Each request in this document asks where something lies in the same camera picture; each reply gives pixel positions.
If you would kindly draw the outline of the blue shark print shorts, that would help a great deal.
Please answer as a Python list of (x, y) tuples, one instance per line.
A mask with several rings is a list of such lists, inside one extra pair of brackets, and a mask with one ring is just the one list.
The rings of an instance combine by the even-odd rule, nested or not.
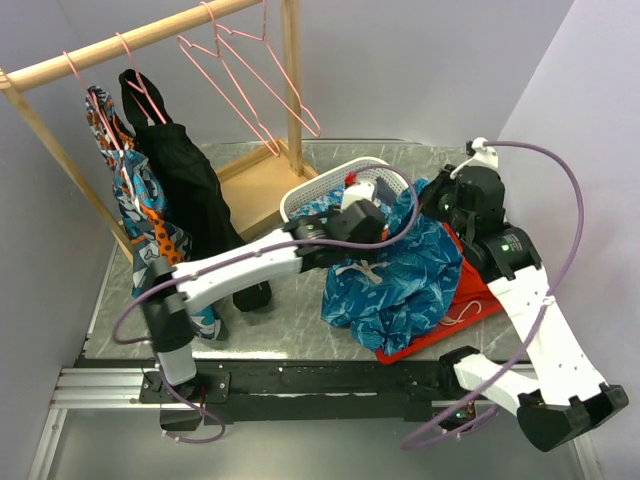
[(329, 268), (321, 318), (348, 327), (367, 349), (393, 355), (444, 317), (462, 264), (444, 226), (420, 214), (405, 237), (373, 260), (347, 260)]

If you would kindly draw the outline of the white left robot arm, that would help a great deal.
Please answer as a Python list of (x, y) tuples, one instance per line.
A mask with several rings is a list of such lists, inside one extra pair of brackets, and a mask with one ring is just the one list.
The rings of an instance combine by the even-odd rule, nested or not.
[(386, 219), (370, 200), (341, 211), (302, 216), (258, 241), (204, 260), (170, 266), (158, 260), (136, 299), (149, 329), (163, 389), (174, 400), (198, 392), (190, 317), (223, 297), (283, 276), (328, 268), (379, 248)]

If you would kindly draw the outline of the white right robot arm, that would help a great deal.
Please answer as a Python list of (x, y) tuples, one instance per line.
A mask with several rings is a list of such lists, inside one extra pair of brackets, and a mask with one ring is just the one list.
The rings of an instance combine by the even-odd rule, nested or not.
[(482, 395), (517, 418), (548, 452), (606, 422), (629, 404), (584, 353), (566, 321), (529, 235), (505, 218), (505, 186), (496, 170), (445, 166), (420, 193), (422, 213), (449, 226), (526, 347), (529, 378), (466, 346), (439, 359), (440, 391)]

